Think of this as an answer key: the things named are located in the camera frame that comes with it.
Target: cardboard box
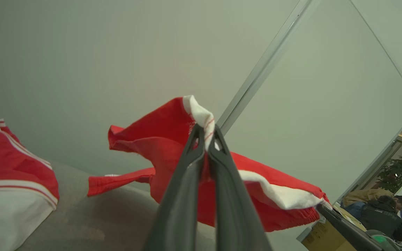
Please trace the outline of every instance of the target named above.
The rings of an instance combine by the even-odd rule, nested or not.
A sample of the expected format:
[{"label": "cardboard box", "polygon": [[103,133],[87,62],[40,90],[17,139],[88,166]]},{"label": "cardboard box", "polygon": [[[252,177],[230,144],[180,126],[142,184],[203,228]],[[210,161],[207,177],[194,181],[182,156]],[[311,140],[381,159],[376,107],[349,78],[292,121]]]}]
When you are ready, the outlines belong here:
[{"label": "cardboard box", "polygon": [[[335,209],[338,210],[346,220],[362,231],[366,231],[361,222],[356,220],[347,211],[340,207],[335,207]],[[329,221],[315,224],[311,232],[302,241],[302,244],[309,251],[356,251]]]}]

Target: red garment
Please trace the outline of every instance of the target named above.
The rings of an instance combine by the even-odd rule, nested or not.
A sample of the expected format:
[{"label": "red garment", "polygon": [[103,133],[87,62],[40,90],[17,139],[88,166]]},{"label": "red garment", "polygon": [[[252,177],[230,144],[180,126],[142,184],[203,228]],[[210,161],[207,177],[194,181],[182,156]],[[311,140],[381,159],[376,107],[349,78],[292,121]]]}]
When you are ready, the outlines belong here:
[{"label": "red garment", "polygon": [[57,208],[51,164],[32,154],[0,120],[0,250],[16,250]]},{"label": "red garment", "polygon": [[32,154],[0,120],[0,188],[23,188],[40,193],[57,206],[59,188],[51,164]]},{"label": "red garment", "polygon": [[[88,196],[138,181],[150,184],[151,196],[159,203],[191,128],[195,122],[208,128],[213,120],[204,119],[210,117],[205,116],[208,111],[200,109],[193,101],[193,97],[175,98],[125,129],[111,126],[108,132],[110,149],[139,153],[154,167],[120,176],[90,177]],[[266,231],[318,220],[319,214],[314,209],[317,204],[331,208],[320,188],[242,155],[231,154]],[[215,224],[214,181],[210,178],[200,182],[198,221],[210,226]]]}]

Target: gray fabric surface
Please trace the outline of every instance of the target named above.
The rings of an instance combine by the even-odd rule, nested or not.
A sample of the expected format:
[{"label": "gray fabric surface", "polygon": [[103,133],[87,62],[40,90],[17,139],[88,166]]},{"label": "gray fabric surface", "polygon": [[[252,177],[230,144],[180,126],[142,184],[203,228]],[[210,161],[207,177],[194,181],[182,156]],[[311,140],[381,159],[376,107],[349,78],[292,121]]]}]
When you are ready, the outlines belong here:
[{"label": "gray fabric surface", "polygon": [[[140,251],[158,204],[149,192],[124,186],[86,197],[88,173],[52,163],[59,182],[57,210],[18,251]],[[199,224],[197,250],[215,250],[214,228]]]}]

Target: white stripe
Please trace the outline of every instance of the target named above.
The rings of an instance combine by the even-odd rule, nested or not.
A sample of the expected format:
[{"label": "white stripe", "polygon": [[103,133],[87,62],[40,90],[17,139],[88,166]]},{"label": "white stripe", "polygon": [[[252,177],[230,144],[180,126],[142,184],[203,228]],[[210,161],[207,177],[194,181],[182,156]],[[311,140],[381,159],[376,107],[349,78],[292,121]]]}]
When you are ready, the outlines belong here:
[{"label": "white stripe", "polygon": [[6,127],[4,119],[0,119],[0,127]]},{"label": "white stripe", "polygon": [[200,106],[193,95],[184,96],[182,98],[182,104],[185,111],[188,114],[191,114],[197,124],[204,128],[204,136],[207,137],[204,139],[204,147],[207,151],[209,149],[210,142],[212,141],[212,133],[215,130],[213,113]]},{"label": "white stripe", "polygon": [[324,204],[327,208],[333,209],[332,205],[324,198],[318,198],[311,192],[270,184],[262,175],[248,170],[238,170],[238,172],[243,181],[259,182],[263,193],[281,209],[304,209],[319,204]]},{"label": "white stripe", "polygon": [[4,132],[4,131],[0,131],[0,133],[4,134],[4,135],[9,139],[10,143],[12,144],[12,146],[13,146],[14,148],[16,148],[19,152],[21,152],[21,153],[23,153],[23,154],[25,154],[25,155],[27,155],[27,156],[33,158],[33,159],[38,160],[38,161],[41,162],[43,165],[45,165],[47,168],[49,168],[50,170],[52,170],[51,163],[49,163],[48,161],[46,161],[46,160],[44,160],[44,159],[42,159],[42,158],[36,156],[35,154],[29,152],[29,150],[27,150],[26,148],[24,148],[23,146],[21,146],[20,144],[18,144],[18,142],[16,142],[16,140],[14,140],[14,139],[10,136],[10,134],[8,134],[8,133],[6,133],[6,132]]},{"label": "white stripe", "polygon": [[41,198],[43,198],[47,202],[47,204],[49,206],[51,206],[53,211],[57,209],[56,204],[54,204],[47,196],[45,196],[44,194],[42,194],[42,193],[40,193],[38,191],[28,189],[28,188],[25,188],[25,187],[0,187],[0,192],[4,192],[4,191],[5,192],[8,192],[8,191],[12,191],[12,192],[16,192],[16,191],[31,192],[31,193],[33,193],[35,195],[38,195]]},{"label": "white stripe", "polygon": [[51,192],[49,192],[47,188],[33,181],[0,180],[0,186],[22,186],[37,189],[47,195],[45,196],[44,194],[37,192],[38,194],[41,194],[43,197],[49,200],[54,205],[54,208],[55,205],[58,203],[58,199],[53,194],[51,194]]},{"label": "white stripe", "polygon": [[[5,125],[4,119],[0,119],[0,122],[3,122],[3,124]],[[40,161],[43,165],[45,165],[47,168],[49,168],[50,170],[52,170],[51,163],[49,163],[48,161],[46,161],[46,160],[44,160],[44,159],[42,159],[42,158],[36,156],[36,155],[33,154],[33,153],[31,153],[31,152],[30,152],[29,150],[27,150],[24,146],[22,146],[21,144],[19,144],[14,138],[12,138],[12,137],[10,136],[10,134],[8,134],[8,133],[2,131],[2,130],[1,130],[1,127],[0,127],[0,133],[4,134],[4,135],[9,139],[11,145],[12,145],[15,149],[17,149],[19,152],[21,152],[21,153],[23,153],[23,154],[25,154],[25,155],[27,155],[27,156],[29,156],[29,157],[32,157],[32,158],[34,158],[34,159]]]}]

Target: green leaves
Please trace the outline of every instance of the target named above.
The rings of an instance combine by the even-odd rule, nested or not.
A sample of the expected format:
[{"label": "green leaves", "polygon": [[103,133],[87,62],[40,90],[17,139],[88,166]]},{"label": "green leaves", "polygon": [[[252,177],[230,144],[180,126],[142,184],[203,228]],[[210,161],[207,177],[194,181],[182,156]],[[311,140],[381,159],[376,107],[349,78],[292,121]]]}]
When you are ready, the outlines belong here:
[{"label": "green leaves", "polygon": [[390,159],[379,174],[379,186],[393,193],[402,186],[402,157]]}]

